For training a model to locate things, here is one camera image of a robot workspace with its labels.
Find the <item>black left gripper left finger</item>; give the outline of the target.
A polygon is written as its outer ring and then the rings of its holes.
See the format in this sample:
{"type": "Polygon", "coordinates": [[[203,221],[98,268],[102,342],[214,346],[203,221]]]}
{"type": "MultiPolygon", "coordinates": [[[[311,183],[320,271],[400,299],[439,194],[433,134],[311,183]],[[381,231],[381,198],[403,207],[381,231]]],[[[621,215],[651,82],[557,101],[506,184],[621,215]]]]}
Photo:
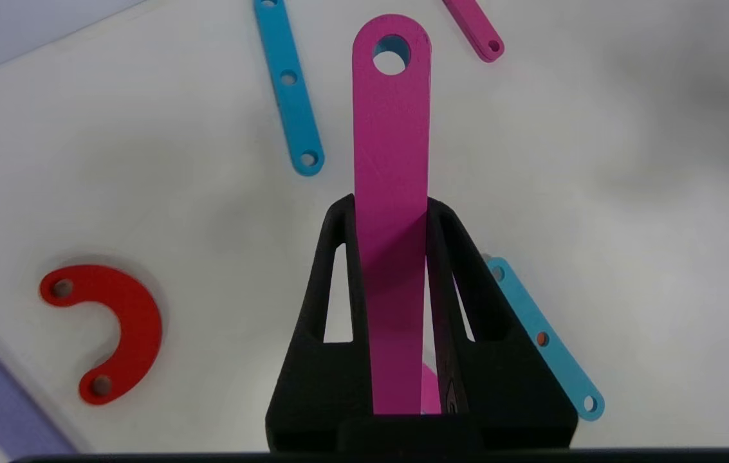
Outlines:
{"type": "Polygon", "coordinates": [[[355,197],[326,212],[299,317],[267,413],[272,452],[335,452],[342,425],[373,415],[366,292],[358,256],[355,197]],[[324,340],[335,254],[346,247],[347,293],[353,339],[324,340]]]}

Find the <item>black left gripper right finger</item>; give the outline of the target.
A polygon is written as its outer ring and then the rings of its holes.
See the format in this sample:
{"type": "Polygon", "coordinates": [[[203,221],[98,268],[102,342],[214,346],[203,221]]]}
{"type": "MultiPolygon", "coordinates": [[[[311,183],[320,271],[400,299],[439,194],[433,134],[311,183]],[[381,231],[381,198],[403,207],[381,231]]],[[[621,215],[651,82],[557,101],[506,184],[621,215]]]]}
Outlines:
{"type": "Polygon", "coordinates": [[[427,266],[443,450],[567,448],[578,413],[455,211],[429,199],[427,266]]]}

